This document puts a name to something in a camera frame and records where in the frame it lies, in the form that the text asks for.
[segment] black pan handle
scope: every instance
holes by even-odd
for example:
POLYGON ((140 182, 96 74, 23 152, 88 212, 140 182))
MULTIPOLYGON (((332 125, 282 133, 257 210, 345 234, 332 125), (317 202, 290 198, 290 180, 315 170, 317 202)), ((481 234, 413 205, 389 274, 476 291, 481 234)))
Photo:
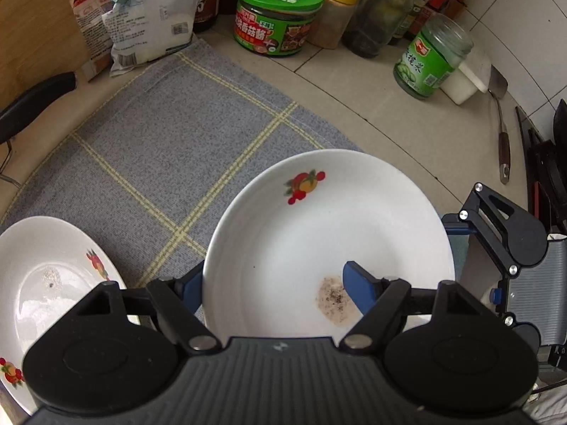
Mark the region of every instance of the black pan handle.
POLYGON ((0 144, 14 137, 35 120, 47 106, 77 86, 72 72, 47 78, 0 112, 0 144))

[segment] white bowl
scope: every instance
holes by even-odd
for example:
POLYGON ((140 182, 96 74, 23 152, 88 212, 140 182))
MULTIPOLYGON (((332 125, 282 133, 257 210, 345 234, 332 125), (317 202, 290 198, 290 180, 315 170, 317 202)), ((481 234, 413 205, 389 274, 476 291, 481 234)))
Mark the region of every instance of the white bowl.
MULTIPOLYGON (((26 373, 20 379, 16 371, 27 349, 100 282, 126 286, 89 236, 53 217, 28 217, 9 227, 0 236, 0 262, 0 378, 32 414, 37 406, 26 373)), ((129 319, 139 323, 137 317, 129 319)))
POLYGON ((251 181, 217 225, 203 271, 207 325, 223 343, 232 335, 338 342, 361 314, 343 300, 341 318, 330 319, 320 292, 340 286, 350 260, 414 287, 455 279, 439 216, 395 167, 348 150, 288 158, 251 181))

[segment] wooden board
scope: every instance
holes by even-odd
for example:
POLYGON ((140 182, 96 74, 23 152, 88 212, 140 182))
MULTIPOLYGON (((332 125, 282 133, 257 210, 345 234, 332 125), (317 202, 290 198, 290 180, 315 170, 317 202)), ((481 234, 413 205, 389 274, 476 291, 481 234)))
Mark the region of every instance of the wooden board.
POLYGON ((88 59, 69 0, 0 0, 0 110, 88 59))

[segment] gray cloth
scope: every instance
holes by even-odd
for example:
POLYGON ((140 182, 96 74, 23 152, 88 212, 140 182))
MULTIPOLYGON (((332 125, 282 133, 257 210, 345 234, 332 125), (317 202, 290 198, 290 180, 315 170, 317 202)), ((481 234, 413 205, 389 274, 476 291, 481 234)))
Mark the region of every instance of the gray cloth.
POLYGON ((26 182, 0 230, 29 216, 59 217, 104 249, 127 286, 177 278, 203 259, 223 212, 253 177, 317 148, 357 149, 197 41, 73 131, 26 182))

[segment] beige tile countertop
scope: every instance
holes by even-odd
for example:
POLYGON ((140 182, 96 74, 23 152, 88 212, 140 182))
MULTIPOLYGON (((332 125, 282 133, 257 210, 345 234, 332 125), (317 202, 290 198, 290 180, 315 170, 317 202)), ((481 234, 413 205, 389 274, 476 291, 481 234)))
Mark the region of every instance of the beige tile countertop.
MULTIPOLYGON (((392 76, 401 48, 387 46, 378 58, 367 60, 342 46, 321 50, 307 44, 294 56, 270 59, 247 51, 232 39, 232 16, 219 17, 214 28, 199 36, 328 120, 363 151, 396 166, 423 190, 439 213, 456 212, 477 181, 526 206, 517 104, 509 94, 502 100, 511 145, 510 183, 504 186, 498 174, 498 116, 490 96, 477 93, 462 106, 456 106, 442 91, 427 101, 414 99, 392 76)), ((90 83, 78 73, 77 89, 51 104, 16 136, 6 174, 25 181, 72 129, 143 71, 138 68, 117 78, 103 72, 90 83)), ((16 188, 4 182, 0 187, 0 213, 4 213, 16 188)), ((480 294, 494 276, 480 285, 480 294)), ((5 394, 0 388, 0 403, 5 394)), ((6 412, 14 423, 21 421, 22 416, 13 410, 6 412)), ((0 425, 5 423, 10 421, 0 410, 0 425)))

